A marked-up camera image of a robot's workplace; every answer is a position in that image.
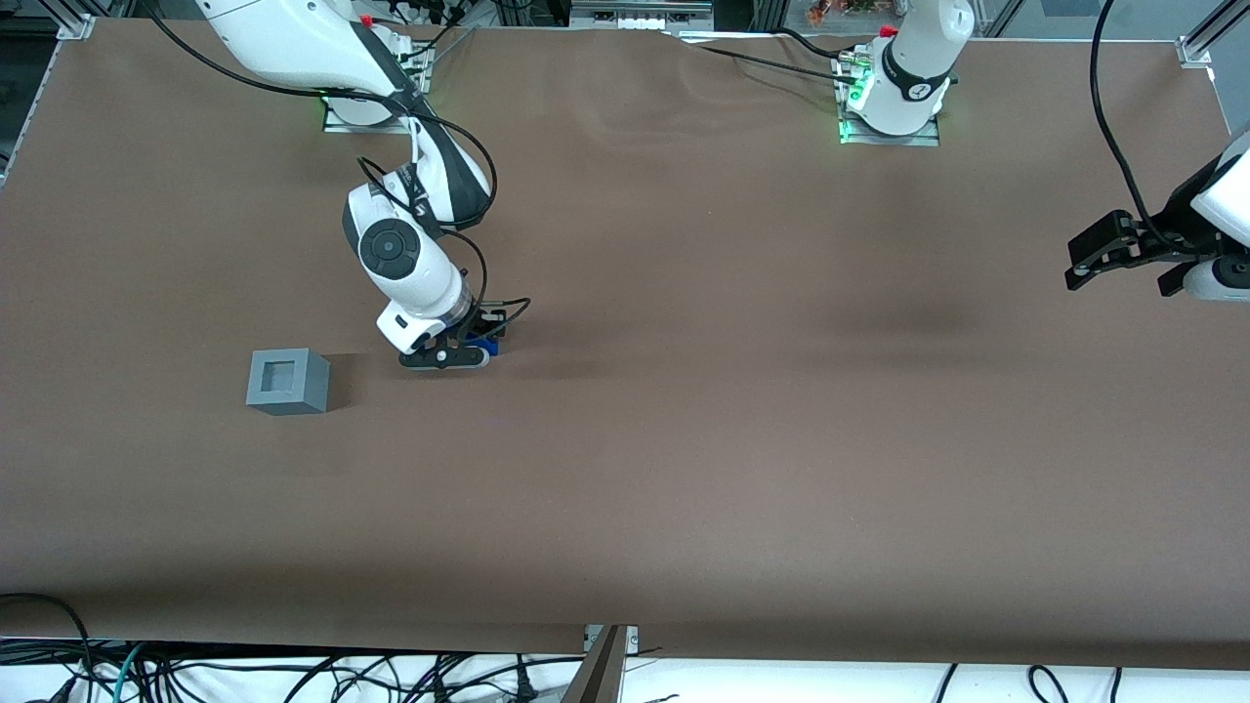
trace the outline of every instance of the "gray square block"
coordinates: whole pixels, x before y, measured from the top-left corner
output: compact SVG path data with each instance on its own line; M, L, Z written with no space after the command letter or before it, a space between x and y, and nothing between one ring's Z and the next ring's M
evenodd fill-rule
M248 405L270 415L324 413L330 398L330 362L311 349L251 353Z

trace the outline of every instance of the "brown tabletop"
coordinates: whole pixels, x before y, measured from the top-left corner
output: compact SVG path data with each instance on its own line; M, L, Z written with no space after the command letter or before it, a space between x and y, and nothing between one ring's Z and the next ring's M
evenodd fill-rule
M1104 58L1159 208L1228 139L1214 91ZM0 588L108 637L1250 667L1250 316L1161 268L1064 288L1130 205L1086 60L972 43L942 145L900 149L660 34L479 31L432 101L499 164L490 296L535 303L486 369L414 374L340 229L406 140L100 21L0 194ZM244 405L288 346L330 413Z

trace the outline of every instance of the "blue object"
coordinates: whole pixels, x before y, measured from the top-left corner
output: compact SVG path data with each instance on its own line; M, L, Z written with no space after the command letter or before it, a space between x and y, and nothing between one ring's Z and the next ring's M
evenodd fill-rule
M324 413L330 399L330 362L311 349L251 353L248 405L270 415Z
M114 685L116 685L116 688L112 689L112 703L121 703L121 689L124 688L124 685L126 683L126 675L130 674L130 667L131 667L131 664L135 663L135 657L139 655L139 650L142 649L142 648L144 648L144 643L142 642L140 642L139 644L135 644L134 649L130 650L130 654L126 654L126 659L124 662L121 662L121 668L118 669L118 682L114 684ZM139 685L138 678L139 677L135 677L135 679L136 679L135 680L135 685Z
M469 346L476 346L490 354L491 357L499 357L499 340L498 339L475 339L468 343Z

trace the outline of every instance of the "robotic arm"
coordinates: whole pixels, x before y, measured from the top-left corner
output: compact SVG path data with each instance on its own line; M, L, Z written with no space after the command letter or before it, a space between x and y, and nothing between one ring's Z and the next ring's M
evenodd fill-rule
M356 16L349 0L198 4L222 44L254 74L289 88L346 89L386 99L325 98L346 123L396 120L412 135L412 161L356 188L344 205L348 244L390 298L378 328L400 350L405 367L485 365L502 335L500 316L475 304L435 240L445 229L478 224L491 186L404 73L399 55L411 55L411 40Z
M974 24L968 0L916 0L895 36L839 58L856 79L840 89L845 108L881 134L915 134L941 110ZM1151 221L1114 210L1069 241L1069 290L1112 269L1166 261L1175 266L1159 278L1164 295L1185 290L1201 300L1250 301L1248 149L1250 130L1181 184Z
M1159 291L1188 291L1200 300L1250 303L1250 129L1182 183L1154 228L1112 210L1068 243L1068 289L1095 275L1144 264L1171 263Z

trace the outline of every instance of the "metal bracket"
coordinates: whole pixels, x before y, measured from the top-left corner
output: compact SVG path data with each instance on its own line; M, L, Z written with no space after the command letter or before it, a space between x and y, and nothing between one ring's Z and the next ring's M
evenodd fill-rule
M604 632L604 627L606 625L586 625L586 632L581 635L582 652L590 652L590 648L599 639L599 634ZM638 654L638 625L625 625L625 644L626 654Z
M58 24L61 25L61 28L56 30L58 41L79 41L91 36L91 28L95 26L95 18L91 15L79 15L76 23L61 23L58 20Z
M591 634L590 628L599 629ZM581 660L572 683L564 692L560 703L618 703L621 694L621 677L625 674L625 654L632 637L638 647L638 628L630 625L590 625L586 642L590 653Z
M715 8L710 0L572 0L571 29L650 29L711 31Z
M18 131L18 139L12 143L12 151L9 154L9 161L0 169L0 190L4 189L5 183L9 179L9 169L12 168L14 163L18 161L18 151L21 150L21 143L26 140L26 130L30 129L31 120L35 119L35 109L39 108L39 101L44 99L44 89L48 88L48 80L52 78L52 66L56 65L56 58L61 53L61 44L56 43L52 48L52 55L48 58L48 68L44 69L44 76L39 79L39 88L35 89L35 99L30 101L30 109L26 110L26 119L21 123L21 130Z
M1246 15L1250 15L1250 0L1224 0L1220 3L1189 34L1176 40L1176 56L1180 59L1180 65L1186 69L1210 66L1211 54L1209 49L1228 36Z
M878 144L888 146L938 146L940 144L936 118L929 118L925 126L920 128L920 131L915 134L895 136L881 134L868 126L864 118L848 110L841 101L838 103L838 139L842 144Z
M1176 40L1176 59L1180 60L1180 68L1182 69L1205 69L1211 65L1211 53L1208 50L1199 51L1198 54L1190 53L1190 44L1188 36L1181 36Z
M998 16L994 18L994 21L989 23L988 26L985 26L984 23L978 24L978 29L981 29L981 36L989 36L991 39L1002 36L1008 31L1008 26L1010 26L1016 15L1020 14L1020 8L1022 8L1024 4L1025 0L1008 0L1002 5L1002 9L999 10Z

